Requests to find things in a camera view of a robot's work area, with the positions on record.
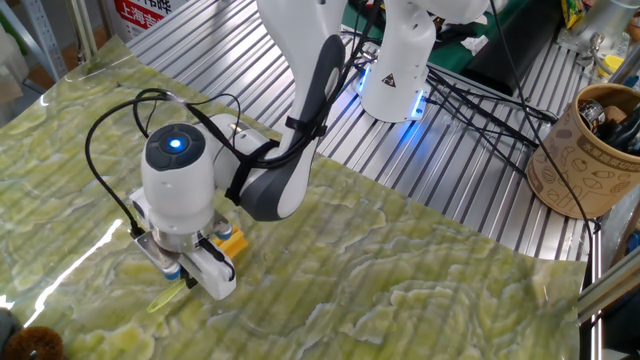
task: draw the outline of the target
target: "green cloth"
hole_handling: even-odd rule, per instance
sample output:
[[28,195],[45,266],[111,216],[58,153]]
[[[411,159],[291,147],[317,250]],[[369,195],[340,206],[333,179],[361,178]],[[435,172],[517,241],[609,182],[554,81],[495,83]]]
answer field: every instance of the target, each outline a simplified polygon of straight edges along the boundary
[[[287,220],[257,223],[218,194],[249,241],[231,296],[196,287],[148,314],[170,284],[93,179],[85,137],[142,88],[206,97],[117,38],[97,57],[0,129],[0,299],[59,332],[70,360],[577,358],[584,263],[514,253],[320,155]],[[192,120],[161,103],[151,128]],[[94,162],[121,197],[140,186],[143,144],[131,110],[96,132]]]

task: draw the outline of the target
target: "yellow object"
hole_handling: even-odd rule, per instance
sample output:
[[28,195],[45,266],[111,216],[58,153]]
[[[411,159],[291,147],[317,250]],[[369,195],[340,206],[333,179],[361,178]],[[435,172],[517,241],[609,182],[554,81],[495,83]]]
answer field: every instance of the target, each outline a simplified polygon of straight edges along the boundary
[[[623,62],[624,62],[623,58],[617,57],[615,55],[607,55],[607,57],[604,58],[604,64],[609,68],[609,70],[613,72],[616,72]],[[600,76],[602,77],[609,75],[599,67],[598,67],[598,74],[600,74]]]
[[[214,240],[215,244],[224,251],[225,254],[230,259],[233,259],[236,255],[238,255],[242,250],[244,250],[249,243],[244,238],[244,233],[238,229],[237,226],[233,227],[233,235],[227,241],[222,241],[220,239]],[[177,283],[173,284],[170,288],[165,290],[160,296],[158,296],[147,308],[147,312],[149,314],[158,311],[160,308],[165,306],[171,301],[176,295],[182,291],[182,289],[187,287],[187,282],[182,279]]]
[[562,2],[562,13],[567,29],[571,29],[578,20],[584,17],[584,6],[582,0],[560,0]]
[[173,284],[173,286],[165,290],[162,294],[160,294],[160,296],[153,300],[151,305],[149,305],[149,307],[147,308],[147,312],[151,314],[158,311],[161,307],[167,305],[167,303],[171,301],[171,299],[176,297],[176,295],[178,295],[178,293],[186,287],[187,282],[184,279]]
[[216,239],[215,243],[231,259],[249,246],[249,243],[244,238],[244,233],[236,226],[233,227],[233,235],[231,235],[229,240],[222,241],[220,239]]

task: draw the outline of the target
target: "warning label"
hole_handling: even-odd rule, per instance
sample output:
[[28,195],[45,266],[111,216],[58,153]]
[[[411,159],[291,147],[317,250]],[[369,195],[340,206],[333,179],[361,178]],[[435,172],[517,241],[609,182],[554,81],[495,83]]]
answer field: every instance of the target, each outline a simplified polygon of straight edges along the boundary
[[164,19],[171,11],[188,0],[113,0],[120,24],[114,24],[116,33],[129,41]]
[[391,87],[396,87],[396,80],[393,78],[393,74],[389,74],[389,76],[382,79],[382,82]]

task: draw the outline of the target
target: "blue led light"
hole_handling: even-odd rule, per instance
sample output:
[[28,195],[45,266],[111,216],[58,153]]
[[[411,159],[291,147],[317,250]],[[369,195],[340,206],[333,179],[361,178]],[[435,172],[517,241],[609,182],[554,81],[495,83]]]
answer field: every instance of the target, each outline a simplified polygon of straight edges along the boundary
[[423,95],[424,95],[424,90],[420,91],[420,93],[418,94],[418,98],[413,104],[413,110],[411,111],[412,118],[422,118],[422,111],[418,113],[418,110],[420,109],[420,103],[422,102]]
[[189,140],[182,135],[165,139],[164,150],[169,154],[180,154],[189,147]]
[[362,92],[362,89],[364,89],[364,83],[365,81],[367,81],[367,76],[369,76],[370,70],[371,70],[371,66],[367,66],[367,68],[364,71],[364,75],[362,76],[362,81],[360,81],[360,84],[358,84],[358,92]]

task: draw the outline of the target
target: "yellow sponge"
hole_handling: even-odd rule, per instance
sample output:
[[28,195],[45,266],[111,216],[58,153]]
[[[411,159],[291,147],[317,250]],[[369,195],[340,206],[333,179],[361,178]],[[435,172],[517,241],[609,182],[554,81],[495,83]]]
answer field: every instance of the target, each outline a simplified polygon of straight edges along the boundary
[[[242,250],[244,250],[249,243],[244,238],[244,233],[238,229],[237,226],[233,227],[233,235],[227,241],[220,239],[214,240],[215,244],[224,251],[230,259],[233,259]],[[161,307],[165,306],[171,299],[176,297],[182,289],[187,287],[187,282],[182,279],[173,284],[169,289],[165,290],[160,296],[158,296],[147,308],[149,314],[158,311]]]
[[237,226],[233,227],[233,235],[231,235],[229,240],[222,241],[220,239],[216,239],[215,243],[231,259],[249,246],[249,243],[244,238],[244,233],[240,231]]

